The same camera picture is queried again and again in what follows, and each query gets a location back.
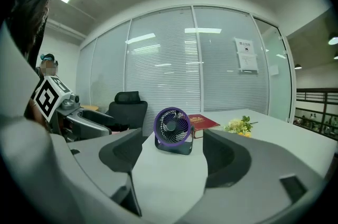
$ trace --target black chair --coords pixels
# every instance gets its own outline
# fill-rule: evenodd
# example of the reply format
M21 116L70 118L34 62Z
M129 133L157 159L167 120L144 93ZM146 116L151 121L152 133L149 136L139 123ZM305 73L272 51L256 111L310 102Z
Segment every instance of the black chair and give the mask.
M129 129L143 126L148 103L141 101L138 91L119 92L115 101L110 103L107 115L113 117L116 123L129 125Z

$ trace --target book cover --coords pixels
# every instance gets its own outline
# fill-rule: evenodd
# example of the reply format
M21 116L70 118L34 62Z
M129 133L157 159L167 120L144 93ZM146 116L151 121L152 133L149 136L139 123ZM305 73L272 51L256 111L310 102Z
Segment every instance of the book cover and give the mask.
M208 129L208 128L220 125L212 121L211 119L204 117L201 114L189 115L189 119L190 119L191 125L195 127L195 133L199 130Z

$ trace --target desk fan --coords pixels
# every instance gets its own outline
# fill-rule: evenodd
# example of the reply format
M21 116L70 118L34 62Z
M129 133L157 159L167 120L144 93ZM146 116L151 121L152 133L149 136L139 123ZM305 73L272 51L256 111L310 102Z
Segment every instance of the desk fan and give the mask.
M194 127L188 115L179 108L165 108L155 118L155 146L159 150L189 155L192 150Z

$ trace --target wall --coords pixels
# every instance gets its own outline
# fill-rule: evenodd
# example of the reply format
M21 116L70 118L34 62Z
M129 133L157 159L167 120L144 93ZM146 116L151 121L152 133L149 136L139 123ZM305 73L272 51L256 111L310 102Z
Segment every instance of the wall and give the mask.
M89 44L96 37L102 35L116 25L131 18L163 8L190 4L216 5L221 7L235 8L238 10L250 12L256 16L263 18L266 21L277 24L277 17L273 11L248 0L147 0L130 7L129 9L124 10L106 20L105 22L97 25L96 28L91 31L88 37L81 44L80 49Z
M282 34L292 34L331 6L329 0L287 0L276 12Z
M297 88L338 88L338 62L296 70Z
M41 63L40 54L52 53L59 63L58 77L71 90L76 89L76 74L80 49L64 35L46 28L36 65Z

